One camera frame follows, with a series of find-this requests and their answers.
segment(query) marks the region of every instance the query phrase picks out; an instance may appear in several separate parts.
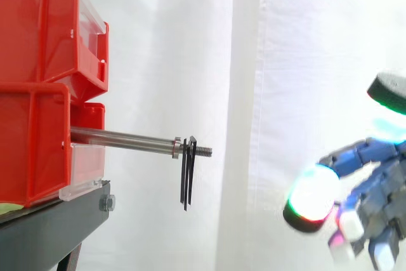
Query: metal rod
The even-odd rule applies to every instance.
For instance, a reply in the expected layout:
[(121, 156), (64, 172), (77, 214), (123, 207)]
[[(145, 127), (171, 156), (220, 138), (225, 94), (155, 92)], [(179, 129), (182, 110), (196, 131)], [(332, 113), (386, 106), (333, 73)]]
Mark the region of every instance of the metal rod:
[[(73, 126), (70, 127), (70, 137), (73, 142), (155, 152), (171, 155), (175, 159), (178, 158), (179, 153), (183, 150), (180, 138), (167, 140)], [(211, 157), (212, 152), (213, 150), (210, 148), (197, 147), (196, 155)]]

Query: white curtain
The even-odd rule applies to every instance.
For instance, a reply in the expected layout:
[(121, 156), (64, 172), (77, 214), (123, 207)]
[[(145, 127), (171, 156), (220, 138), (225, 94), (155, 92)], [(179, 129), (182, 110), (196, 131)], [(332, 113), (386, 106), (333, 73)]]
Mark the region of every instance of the white curtain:
[[(367, 249), (352, 264), (333, 265), (327, 241), (334, 221), (305, 235), (289, 228), (281, 212), (300, 171), (367, 136), (369, 84), (377, 71), (402, 72), (406, 65), (405, 13), (405, 0), (261, 0), (247, 265), (239, 270), (373, 270)], [(403, 244), (396, 270), (405, 269), (404, 251)]]
[(179, 161), (108, 149), (116, 210), (78, 271), (371, 270), (366, 251), (333, 266), (333, 223), (302, 235), (281, 212), (304, 166), (365, 136), (365, 89), (406, 62), (404, 0), (91, 2), (110, 24), (106, 128), (194, 135), (214, 155), (184, 213)]

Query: green light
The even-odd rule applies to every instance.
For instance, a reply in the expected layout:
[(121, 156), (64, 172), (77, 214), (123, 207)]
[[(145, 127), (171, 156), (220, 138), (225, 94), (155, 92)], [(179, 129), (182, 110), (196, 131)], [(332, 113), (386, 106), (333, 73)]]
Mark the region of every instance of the green light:
[(393, 143), (405, 141), (406, 116), (381, 105), (376, 107), (369, 136)]
[(288, 204), (299, 216), (323, 220), (330, 213), (339, 190), (337, 174), (326, 166), (308, 168), (295, 182)]

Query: black metal clip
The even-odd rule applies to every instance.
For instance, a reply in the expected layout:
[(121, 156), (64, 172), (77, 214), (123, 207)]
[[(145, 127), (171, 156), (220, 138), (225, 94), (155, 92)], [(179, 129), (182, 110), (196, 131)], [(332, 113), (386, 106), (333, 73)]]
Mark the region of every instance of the black metal clip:
[(192, 203), (192, 184), (193, 184), (193, 171), (195, 167), (197, 141), (194, 136), (183, 140), (182, 152), (182, 171), (181, 171), (181, 190), (180, 202), (183, 204), (183, 209), (187, 211), (187, 204)]

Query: black disc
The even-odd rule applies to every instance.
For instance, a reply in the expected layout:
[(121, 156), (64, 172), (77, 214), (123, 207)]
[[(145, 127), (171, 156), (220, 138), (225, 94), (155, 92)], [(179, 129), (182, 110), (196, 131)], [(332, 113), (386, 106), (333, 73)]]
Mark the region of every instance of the black disc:
[(285, 221), (294, 229), (303, 233), (314, 233), (320, 230), (324, 220), (311, 221), (297, 215), (289, 203), (287, 202), (284, 208), (283, 216)]
[(378, 73), (368, 94), (385, 107), (406, 114), (406, 78), (390, 73)]

